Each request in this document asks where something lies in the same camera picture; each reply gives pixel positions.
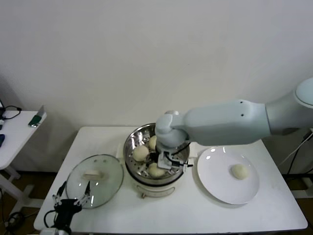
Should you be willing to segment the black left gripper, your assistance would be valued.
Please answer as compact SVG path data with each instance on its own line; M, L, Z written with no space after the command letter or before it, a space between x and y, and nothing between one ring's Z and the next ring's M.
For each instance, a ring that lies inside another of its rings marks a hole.
M70 227L74 215L82 210L82 206L91 200L90 182L86 186L85 193L79 199L62 199L62 194L66 188L67 182L59 187L56 194L52 195L54 201L54 209L57 217L54 222L54 227Z

